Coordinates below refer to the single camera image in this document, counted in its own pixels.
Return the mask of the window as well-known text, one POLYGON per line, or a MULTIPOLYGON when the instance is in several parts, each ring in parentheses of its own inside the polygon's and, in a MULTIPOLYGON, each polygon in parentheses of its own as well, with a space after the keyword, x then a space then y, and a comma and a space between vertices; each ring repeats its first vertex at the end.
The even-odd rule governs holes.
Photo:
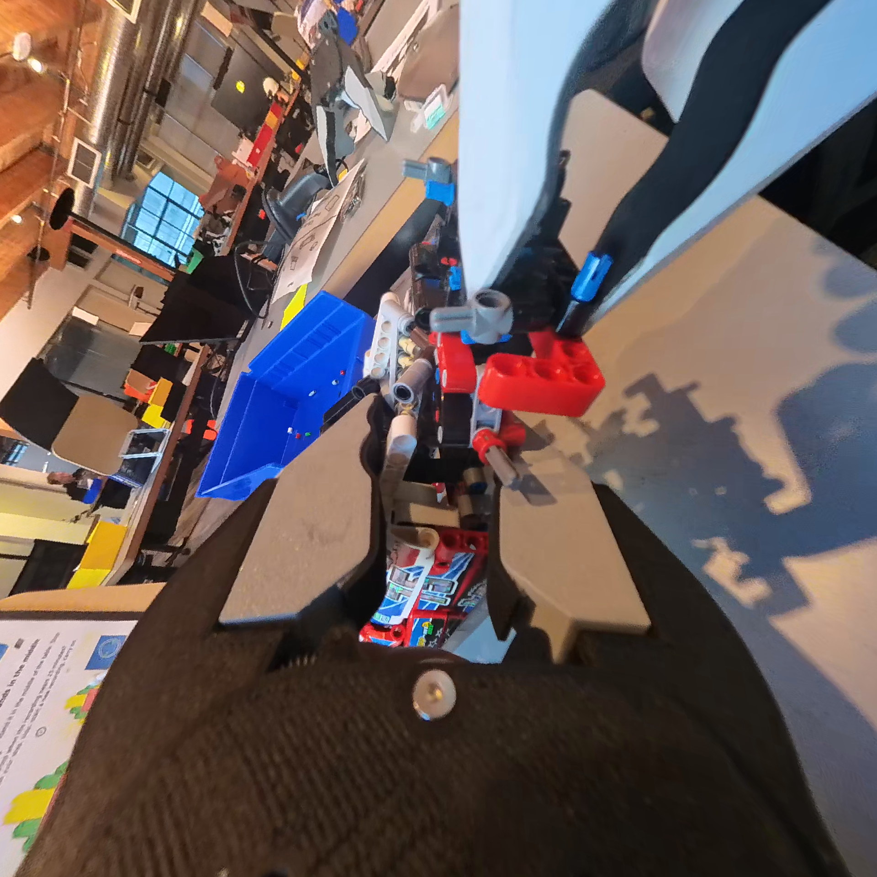
POLYGON ((170 268, 190 261, 204 215, 198 196, 163 172, 126 213, 120 236, 170 268))

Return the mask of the person's black pants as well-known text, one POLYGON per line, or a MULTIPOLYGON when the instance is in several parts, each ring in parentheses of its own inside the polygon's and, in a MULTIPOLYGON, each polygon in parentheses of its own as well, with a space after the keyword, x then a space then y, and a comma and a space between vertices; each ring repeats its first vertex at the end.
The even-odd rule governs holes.
POLYGON ((876 101, 812 148, 761 196, 876 267, 876 101))

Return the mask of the yellow box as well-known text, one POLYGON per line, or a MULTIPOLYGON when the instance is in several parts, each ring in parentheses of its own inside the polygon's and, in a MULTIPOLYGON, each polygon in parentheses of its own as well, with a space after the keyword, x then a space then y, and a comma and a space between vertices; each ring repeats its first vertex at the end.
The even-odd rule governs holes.
POLYGON ((67 590, 104 586, 126 540, 128 527, 100 519, 90 532, 85 551, 74 570, 67 590))

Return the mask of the white paper sheet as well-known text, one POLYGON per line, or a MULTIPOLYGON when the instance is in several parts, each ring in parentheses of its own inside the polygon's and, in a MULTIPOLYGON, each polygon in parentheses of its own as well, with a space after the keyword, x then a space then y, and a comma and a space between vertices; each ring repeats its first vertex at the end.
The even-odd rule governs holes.
POLYGON ((343 174, 339 185, 321 195, 305 214, 278 267, 271 305, 293 296, 301 287, 323 289, 317 281, 331 276, 328 260, 335 253, 340 230, 362 203, 368 164, 365 158, 357 161, 343 174))

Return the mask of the grey black machine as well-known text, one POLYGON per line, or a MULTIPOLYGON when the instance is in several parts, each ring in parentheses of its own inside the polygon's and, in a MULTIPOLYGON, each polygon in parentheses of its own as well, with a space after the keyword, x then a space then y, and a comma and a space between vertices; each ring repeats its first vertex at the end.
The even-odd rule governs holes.
POLYGON ((370 129, 389 142, 396 125, 396 81, 364 71, 356 52, 332 28, 322 31, 311 63, 312 115, 328 186, 338 186, 338 167, 355 148, 346 129, 348 111, 357 110, 370 129))

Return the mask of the silver ventilation duct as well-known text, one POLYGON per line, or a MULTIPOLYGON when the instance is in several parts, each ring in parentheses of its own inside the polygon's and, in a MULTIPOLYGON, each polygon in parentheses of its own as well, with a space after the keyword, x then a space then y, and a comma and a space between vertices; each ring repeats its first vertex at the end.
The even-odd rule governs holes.
POLYGON ((77 136, 95 155, 88 181, 74 176, 75 213, 90 217, 101 190, 134 180, 137 151, 167 96, 203 1, 107 2, 94 79, 77 136))

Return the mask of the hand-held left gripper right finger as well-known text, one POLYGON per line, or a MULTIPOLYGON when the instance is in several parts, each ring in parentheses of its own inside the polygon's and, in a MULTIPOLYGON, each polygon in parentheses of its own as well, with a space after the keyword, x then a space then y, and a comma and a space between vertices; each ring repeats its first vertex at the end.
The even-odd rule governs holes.
POLYGON ((562 663, 583 632, 641 637, 652 621, 583 473, 529 474, 498 486, 488 559, 488 616, 499 640, 533 627, 562 663))

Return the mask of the black monitor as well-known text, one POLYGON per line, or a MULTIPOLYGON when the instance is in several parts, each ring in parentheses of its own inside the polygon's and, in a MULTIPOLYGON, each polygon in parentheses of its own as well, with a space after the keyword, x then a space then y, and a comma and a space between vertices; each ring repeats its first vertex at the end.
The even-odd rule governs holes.
POLYGON ((255 316, 242 290, 232 255, 204 258, 192 273, 178 271, 142 345, 211 344, 235 339, 255 316))

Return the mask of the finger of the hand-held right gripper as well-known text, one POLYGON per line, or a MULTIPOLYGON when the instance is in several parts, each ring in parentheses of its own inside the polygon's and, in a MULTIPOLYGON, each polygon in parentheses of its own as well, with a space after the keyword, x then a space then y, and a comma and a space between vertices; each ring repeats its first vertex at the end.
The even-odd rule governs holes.
POLYGON ((674 119, 557 323, 581 335, 875 97, 874 1, 659 2, 646 79, 674 119))
POLYGON ((610 1, 460 2, 458 228, 467 297, 503 279, 554 199, 573 87, 610 1))

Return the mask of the printed instruction sheet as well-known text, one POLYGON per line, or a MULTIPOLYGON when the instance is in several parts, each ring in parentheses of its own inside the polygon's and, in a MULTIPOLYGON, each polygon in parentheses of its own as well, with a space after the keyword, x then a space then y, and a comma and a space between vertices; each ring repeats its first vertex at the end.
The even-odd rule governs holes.
POLYGON ((2 875, 13 875, 32 848, 96 693, 136 623, 2 618, 2 875))

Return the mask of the blue plastic bin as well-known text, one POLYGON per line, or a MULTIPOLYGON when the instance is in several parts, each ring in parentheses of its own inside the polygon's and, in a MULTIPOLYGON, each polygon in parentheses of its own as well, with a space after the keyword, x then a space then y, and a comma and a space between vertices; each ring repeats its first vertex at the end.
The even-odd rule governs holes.
POLYGON ((243 501, 313 444, 323 415, 363 376, 375 319, 321 291, 250 362, 196 490, 243 501))

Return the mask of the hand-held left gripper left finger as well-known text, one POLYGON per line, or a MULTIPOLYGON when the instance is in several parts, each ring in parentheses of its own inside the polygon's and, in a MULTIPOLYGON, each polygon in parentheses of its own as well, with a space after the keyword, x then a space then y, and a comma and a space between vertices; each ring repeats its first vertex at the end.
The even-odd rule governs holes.
POLYGON ((384 411, 348 411, 274 480, 218 621, 283 623, 308 645, 358 631, 385 594, 384 411))

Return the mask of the toy brick race car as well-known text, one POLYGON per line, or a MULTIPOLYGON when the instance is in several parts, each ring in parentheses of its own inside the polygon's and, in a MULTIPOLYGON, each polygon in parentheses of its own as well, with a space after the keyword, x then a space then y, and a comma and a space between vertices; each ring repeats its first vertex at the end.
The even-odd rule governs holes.
POLYGON ((402 498, 402 480, 432 484, 458 510, 458 529, 486 529, 472 497, 488 490, 487 469, 507 488, 520 474, 517 412, 578 416, 605 386, 583 341, 573 338, 581 309, 612 265, 588 256, 582 275, 560 242, 571 203, 562 197, 569 152, 561 151, 554 200, 499 285, 466 296, 458 240, 455 175, 444 159, 406 160, 441 208, 411 247, 411 289, 396 320, 381 305, 362 378, 323 415, 321 433, 356 402, 380 393, 394 412, 387 437, 384 494, 402 498))

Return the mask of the beige desk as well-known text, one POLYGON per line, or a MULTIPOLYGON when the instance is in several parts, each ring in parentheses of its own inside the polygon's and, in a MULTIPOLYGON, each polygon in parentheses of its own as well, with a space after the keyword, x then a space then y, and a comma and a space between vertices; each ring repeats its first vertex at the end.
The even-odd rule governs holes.
POLYGON ((397 288, 409 269, 409 250, 423 240, 441 206, 428 200, 424 184, 402 173, 405 159, 441 158, 451 163, 458 155, 458 98, 454 85, 446 107, 432 128, 414 129, 416 111, 401 106, 389 142, 368 133, 350 156, 350 168, 368 159, 366 185, 359 210, 339 232, 335 253, 328 260, 331 276, 318 280, 323 289, 301 287, 271 305, 269 323, 288 321, 291 305, 305 305, 318 292, 344 299, 375 314, 380 297, 397 288))

